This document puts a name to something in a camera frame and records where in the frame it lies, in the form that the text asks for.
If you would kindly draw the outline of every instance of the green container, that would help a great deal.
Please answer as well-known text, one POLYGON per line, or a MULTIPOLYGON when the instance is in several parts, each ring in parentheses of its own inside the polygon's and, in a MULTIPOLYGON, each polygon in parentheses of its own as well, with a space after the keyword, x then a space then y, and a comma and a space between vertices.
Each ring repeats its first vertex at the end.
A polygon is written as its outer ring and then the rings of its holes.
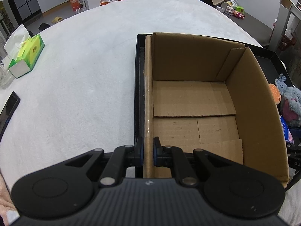
POLYGON ((237 6, 235 8, 236 11, 243 13, 243 7, 237 6))

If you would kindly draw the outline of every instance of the yellow slipper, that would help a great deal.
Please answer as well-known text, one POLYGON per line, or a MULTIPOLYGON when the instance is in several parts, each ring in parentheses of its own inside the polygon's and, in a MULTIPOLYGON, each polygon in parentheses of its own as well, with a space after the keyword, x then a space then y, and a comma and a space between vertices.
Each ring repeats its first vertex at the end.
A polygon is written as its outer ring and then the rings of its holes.
POLYGON ((56 16, 56 17, 51 21, 51 23, 52 23, 52 24, 56 24, 56 23, 58 23, 58 22, 61 22, 62 20, 63 20, 62 17, 56 16))

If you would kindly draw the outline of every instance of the smartphone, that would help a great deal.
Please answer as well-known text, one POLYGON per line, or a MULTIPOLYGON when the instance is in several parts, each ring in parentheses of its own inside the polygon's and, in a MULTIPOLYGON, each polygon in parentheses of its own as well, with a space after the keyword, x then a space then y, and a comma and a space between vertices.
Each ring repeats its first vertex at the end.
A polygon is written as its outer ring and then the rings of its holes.
POLYGON ((9 120, 11 119, 19 103, 20 98, 15 92, 12 92, 0 114, 0 141, 7 124, 9 123, 9 120))

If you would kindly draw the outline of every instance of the orange toy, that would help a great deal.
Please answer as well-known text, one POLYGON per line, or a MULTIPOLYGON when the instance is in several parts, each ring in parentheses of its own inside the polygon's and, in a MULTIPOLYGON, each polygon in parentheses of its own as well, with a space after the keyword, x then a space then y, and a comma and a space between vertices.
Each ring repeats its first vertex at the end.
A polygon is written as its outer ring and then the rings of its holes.
POLYGON ((275 103, 279 104, 280 100, 281 100, 281 95, 280 95, 278 88, 274 84, 271 84, 271 83, 269 84, 269 86, 270 86, 270 90, 272 92, 275 103))

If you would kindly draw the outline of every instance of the black tray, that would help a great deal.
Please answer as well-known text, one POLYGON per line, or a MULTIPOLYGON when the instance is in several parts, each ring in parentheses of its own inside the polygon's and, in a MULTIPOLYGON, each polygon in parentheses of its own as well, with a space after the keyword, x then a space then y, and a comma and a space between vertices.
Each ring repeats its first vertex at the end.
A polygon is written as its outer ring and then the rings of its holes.
MULTIPOLYGON (((136 61, 135 61, 135 140, 139 136, 144 137, 144 50, 145 37, 148 34, 137 36, 136 61)), ((282 73, 286 76, 285 84, 293 86, 288 73, 275 52, 245 43, 255 55, 268 83, 275 84, 275 79, 282 73)))

